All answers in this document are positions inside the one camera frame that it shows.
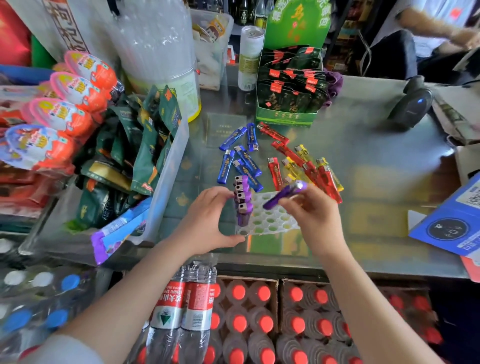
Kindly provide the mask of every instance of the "seated person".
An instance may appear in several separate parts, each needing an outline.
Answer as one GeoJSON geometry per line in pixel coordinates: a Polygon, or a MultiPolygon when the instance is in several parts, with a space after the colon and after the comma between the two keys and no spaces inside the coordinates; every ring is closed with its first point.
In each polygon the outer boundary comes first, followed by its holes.
{"type": "Polygon", "coordinates": [[[480,46],[478,29],[464,27],[474,5],[475,0],[398,0],[372,42],[366,76],[402,80],[421,74],[427,82],[460,83],[453,67],[480,46]]]}

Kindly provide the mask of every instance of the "hand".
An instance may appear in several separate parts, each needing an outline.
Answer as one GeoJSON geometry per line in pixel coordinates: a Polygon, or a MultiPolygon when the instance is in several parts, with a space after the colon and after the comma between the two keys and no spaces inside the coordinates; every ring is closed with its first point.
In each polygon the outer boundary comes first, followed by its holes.
{"type": "Polygon", "coordinates": [[[216,248],[233,247],[245,241],[242,235],[225,236],[218,230],[222,208],[231,198],[233,192],[226,187],[203,190],[168,239],[184,246],[189,256],[205,254],[216,248]]]}
{"type": "Polygon", "coordinates": [[[473,28],[457,29],[451,35],[450,41],[465,50],[470,50],[480,46],[480,33],[478,29],[473,28]]]}
{"type": "Polygon", "coordinates": [[[301,194],[282,198],[279,204],[298,222],[314,255],[323,259],[348,253],[338,204],[322,190],[309,184],[301,194]]]}

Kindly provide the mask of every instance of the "person's left hand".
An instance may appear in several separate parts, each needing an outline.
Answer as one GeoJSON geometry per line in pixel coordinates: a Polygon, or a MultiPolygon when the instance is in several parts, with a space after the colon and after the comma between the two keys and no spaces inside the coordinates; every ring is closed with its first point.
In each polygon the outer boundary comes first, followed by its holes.
{"type": "Polygon", "coordinates": [[[189,256],[208,253],[216,248],[233,247],[245,241],[242,235],[226,236],[218,230],[222,208],[231,198],[233,192],[226,187],[203,190],[168,239],[188,249],[189,256]]]}

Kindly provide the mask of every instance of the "white bottle cap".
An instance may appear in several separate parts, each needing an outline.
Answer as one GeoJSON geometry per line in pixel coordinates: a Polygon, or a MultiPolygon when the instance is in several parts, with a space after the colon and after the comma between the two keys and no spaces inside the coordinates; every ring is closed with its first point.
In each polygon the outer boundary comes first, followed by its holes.
{"type": "Polygon", "coordinates": [[[41,272],[38,273],[35,278],[33,278],[32,286],[34,287],[46,287],[51,284],[53,281],[53,274],[50,272],[41,272]]]}
{"type": "Polygon", "coordinates": [[[18,286],[27,277],[27,273],[23,270],[13,270],[9,272],[3,281],[9,286],[18,286]]]}
{"type": "Polygon", "coordinates": [[[5,254],[13,248],[13,243],[8,239],[0,239],[0,254],[5,254]]]}
{"type": "Polygon", "coordinates": [[[5,318],[9,307],[8,303],[0,303],[0,320],[5,318]]]}

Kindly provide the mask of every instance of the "barcode scanner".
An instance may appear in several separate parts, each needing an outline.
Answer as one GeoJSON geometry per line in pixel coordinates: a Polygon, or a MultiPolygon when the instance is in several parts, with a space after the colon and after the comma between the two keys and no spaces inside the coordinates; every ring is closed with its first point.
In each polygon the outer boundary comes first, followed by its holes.
{"type": "Polygon", "coordinates": [[[424,78],[420,75],[409,79],[403,93],[405,96],[395,105],[387,120],[408,130],[417,125],[428,112],[432,106],[433,93],[425,86],[424,78]]]}

